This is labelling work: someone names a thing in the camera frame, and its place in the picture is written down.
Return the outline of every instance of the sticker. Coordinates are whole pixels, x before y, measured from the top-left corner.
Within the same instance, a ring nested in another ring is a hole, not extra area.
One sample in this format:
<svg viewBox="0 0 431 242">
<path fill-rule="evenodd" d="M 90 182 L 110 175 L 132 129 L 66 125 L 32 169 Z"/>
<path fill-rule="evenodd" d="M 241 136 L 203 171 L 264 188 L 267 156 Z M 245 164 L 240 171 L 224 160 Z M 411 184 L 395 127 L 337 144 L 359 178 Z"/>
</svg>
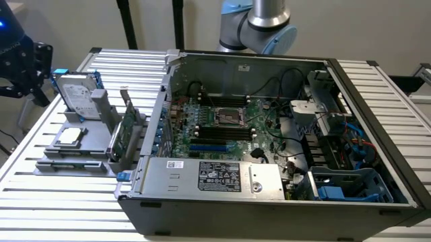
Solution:
<svg viewBox="0 0 431 242">
<path fill-rule="evenodd" d="M 184 167 L 184 161 L 181 160 L 168 161 L 167 168 L 183 168 L 183 167 Z"/>
<path fill-rule="evenodd" d="M 208 192 L 241 192 L 239 163 L 200 162 L 197 188 Z"/>
<path fill-rule="evenodd" d="M 74 112 L 88 119 L 100 119 L 96 104 L 90 99 L 90 92 L 80 85 L 64 84 L 65 98 Z"/>
<path fill-rule="evenodd" d="M 237 70 L 239 70 L 240 72 L 248 72 L 248 71 L 249 71 L 249 66 L 247 66 L 247 65 L 239 65 L 239 66 L 237 66 Z"/>
</svg>

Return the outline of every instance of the black pole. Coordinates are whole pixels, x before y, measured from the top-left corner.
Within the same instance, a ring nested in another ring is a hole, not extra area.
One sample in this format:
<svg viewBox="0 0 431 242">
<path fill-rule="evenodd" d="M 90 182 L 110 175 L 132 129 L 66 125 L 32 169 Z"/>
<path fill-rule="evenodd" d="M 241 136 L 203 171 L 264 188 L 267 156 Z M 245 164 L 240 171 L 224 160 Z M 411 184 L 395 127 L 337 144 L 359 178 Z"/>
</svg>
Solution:
<svg viewBox="0 0 431 242">
<path fill-rule="evenodd" d="M 183 0 L 172 0 L 175 46 L 177 49 L 184 49 L 183 7 L 184 7 Z"/>
<path fill-rule="evenodd" d="M 133 21 L 132 21 L 132 16 L 129 14 L 128 0 L 116 0 L 116 5 L 118 6 L 118 9 L 120 9 L 128 48 L 137 49 Z"/>
</svg>

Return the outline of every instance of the barcode sticker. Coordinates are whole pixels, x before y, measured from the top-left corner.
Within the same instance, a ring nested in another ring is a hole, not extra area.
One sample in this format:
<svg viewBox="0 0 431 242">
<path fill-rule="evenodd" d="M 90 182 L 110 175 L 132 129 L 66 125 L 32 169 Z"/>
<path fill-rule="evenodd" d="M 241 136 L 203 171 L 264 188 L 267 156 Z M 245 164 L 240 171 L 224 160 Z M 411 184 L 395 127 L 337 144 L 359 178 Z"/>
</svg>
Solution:
<svg viewBox="0 0 431 242">
<path fill-rule="evenodd" d="M 169 160 L 167 164 L 167 168 L 183 168 L 184 167 L 184 161 L 181 160 Z"/>
</svg>

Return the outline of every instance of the power supply label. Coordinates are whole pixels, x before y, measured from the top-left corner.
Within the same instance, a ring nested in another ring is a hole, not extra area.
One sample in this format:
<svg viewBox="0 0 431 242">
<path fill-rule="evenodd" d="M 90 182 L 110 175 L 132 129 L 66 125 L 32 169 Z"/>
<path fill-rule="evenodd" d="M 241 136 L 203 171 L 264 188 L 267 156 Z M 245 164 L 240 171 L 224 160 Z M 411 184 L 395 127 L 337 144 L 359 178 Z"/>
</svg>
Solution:
<svg viewBox="0 0 431 242">
<path fill-rule="evenodd" d="M 200 162 L 197 188 L 209 192 L 241 192 L 239 163 Z"/>
</svg>

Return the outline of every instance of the motherboard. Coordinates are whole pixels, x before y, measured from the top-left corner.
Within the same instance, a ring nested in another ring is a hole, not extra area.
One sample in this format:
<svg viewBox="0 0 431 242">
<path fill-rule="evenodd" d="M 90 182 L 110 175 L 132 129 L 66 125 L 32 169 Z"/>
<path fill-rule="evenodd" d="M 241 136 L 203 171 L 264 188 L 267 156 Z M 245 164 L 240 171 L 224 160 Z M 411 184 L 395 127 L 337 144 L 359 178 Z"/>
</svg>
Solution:
<svg viewBox="0 0 431 242">
<path fill-rule="evenodd" d="M 277 163 L 281 140 L 276 101 L 244 97 L 177 97 L 171 106 L 172 157 Z M 264 157 L 253 157 L 252 151 Z"/>
</svg>

